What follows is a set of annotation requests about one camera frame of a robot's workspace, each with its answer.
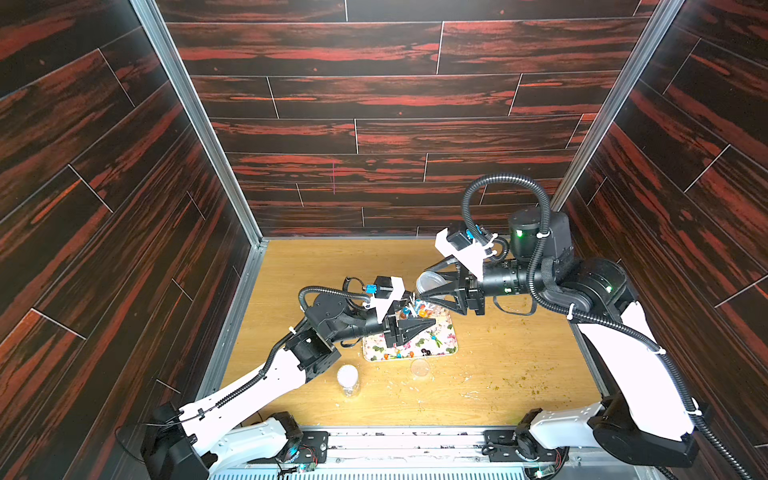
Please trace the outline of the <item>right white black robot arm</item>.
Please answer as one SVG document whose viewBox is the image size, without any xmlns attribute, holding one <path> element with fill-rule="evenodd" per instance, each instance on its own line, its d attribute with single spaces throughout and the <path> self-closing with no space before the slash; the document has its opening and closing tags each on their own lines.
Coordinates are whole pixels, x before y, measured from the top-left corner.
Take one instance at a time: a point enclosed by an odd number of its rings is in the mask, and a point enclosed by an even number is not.
<svg viewBox="0 0 768 480">
<path fill-rule="evenodd" d="M 578 258 L 564 213 L 550 215 L 547 234 L 540 220 L 531 207 L 511 215 L 507 237 L 463 226 L 440 231 L 442 259 L 428 269 L 437 284 L 420 295 L 461 314 L 528 295 L 535 308 L 564 314 L 605 393 L 581 408 L 529 411 L 511 439 L 491 438 L 487 453 L 560 463 L 572 449 L 595 447 L 631 465 L 692 466 L 701 411 L 654 339 L 626 272 L 607 259 Z"/>
</svg>

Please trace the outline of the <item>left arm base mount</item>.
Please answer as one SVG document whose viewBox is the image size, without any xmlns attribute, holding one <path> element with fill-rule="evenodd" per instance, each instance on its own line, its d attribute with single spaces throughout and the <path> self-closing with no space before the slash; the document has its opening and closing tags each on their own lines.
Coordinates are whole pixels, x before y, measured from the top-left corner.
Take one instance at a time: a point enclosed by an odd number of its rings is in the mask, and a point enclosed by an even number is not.
<svg viewBox="0 0 768 480">
<path fill-rule="evenodd" d="M 300 440 L 289 440 L 274 456 L 248 461 L 249 465 L 257 464 L 303 464 L 318 465 L 327 460 L 330 433 L 323 430 L 310 430 L 302 433 Z"/>
</svg>

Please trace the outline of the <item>jar with white lid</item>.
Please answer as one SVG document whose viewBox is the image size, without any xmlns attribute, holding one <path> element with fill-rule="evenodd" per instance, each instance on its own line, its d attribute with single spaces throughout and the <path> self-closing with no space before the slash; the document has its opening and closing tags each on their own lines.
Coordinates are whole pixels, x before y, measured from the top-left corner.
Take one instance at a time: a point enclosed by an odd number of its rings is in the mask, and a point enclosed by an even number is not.
<svg viewBox="0 0 768 480">
<path fill-rule="evenodd" d="M 354 365 L 342 365 L 337 372 L 337 382 L 347 397 L 354 397 L 360 389 L 360 374 Z"/>
</svg>

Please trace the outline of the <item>floral pattern tray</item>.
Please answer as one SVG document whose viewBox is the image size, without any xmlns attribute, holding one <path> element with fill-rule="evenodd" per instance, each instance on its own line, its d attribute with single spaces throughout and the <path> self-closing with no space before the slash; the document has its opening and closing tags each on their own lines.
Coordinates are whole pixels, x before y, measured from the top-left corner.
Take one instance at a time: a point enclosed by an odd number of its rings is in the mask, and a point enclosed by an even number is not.
<svg viewBox="0 0 768 480">
<path fill-rule="evenodd" d="M 458 351 L 458 340 L 451 312 L 429 303 L 434 313 L 430 317 L 436 325 L 423 331 L 402 347 L 387 348 L 383 335 L 367 337 L 362 341 L 362 355 L 369 362 L 408 360 L 429 356 L 446 356 Z"/>
</svg>

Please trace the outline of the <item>clear candy jar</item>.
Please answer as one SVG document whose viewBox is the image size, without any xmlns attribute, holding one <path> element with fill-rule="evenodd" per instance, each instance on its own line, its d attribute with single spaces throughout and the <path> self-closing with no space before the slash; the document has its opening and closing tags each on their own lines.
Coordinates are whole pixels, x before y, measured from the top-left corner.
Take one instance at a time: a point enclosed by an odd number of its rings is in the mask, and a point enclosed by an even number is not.
<svg viewBox="0 0 768 480">
<path fill-rule="evenodd" d="M 434 310 L 428 302 L 419 299 L 414 293 L 411 293 L 400 310 L 399 319 L 430 318 L 433 313 Z"/>
</svg>

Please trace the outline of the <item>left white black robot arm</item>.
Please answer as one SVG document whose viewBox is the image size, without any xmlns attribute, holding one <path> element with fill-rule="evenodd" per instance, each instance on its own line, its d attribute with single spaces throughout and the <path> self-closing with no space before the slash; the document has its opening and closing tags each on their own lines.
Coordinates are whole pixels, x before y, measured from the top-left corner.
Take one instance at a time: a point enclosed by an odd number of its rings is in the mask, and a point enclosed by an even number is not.
<svg viewBox="0 0 768 480">
<path fill-rule="evenodd" d="M 153 411 L 140 449 L 150 478 L 208 479 L 252 460 L 292 459 L 302 431 L 290 414 L 250 427 L 242 421 L 325 373 L 340 359 L 342 342 L 382 334 L 388 346 L 401 346 L 436 324 L 418 314 L 398 319 L 410 305 L 403 294 L 380 299 L 311 286 L 299 295 L 303 319 L 263 365 L 200 400 Z"/>
</svg>

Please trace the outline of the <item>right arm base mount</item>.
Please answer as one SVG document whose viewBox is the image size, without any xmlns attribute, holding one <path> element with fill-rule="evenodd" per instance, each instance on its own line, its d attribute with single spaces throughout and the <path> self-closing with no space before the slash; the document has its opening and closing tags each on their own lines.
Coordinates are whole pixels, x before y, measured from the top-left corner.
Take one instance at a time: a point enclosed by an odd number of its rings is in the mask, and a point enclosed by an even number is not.
<svg viewBox="0 0 768 480">
<path fill-rule="evenodd" d="M 546 449 L 530 433 L 518 435 L 514 429 L 485 430 L 481 454 L 491 462 L 561 464 L 568 458 L 566 448 Z"/>
</svg>

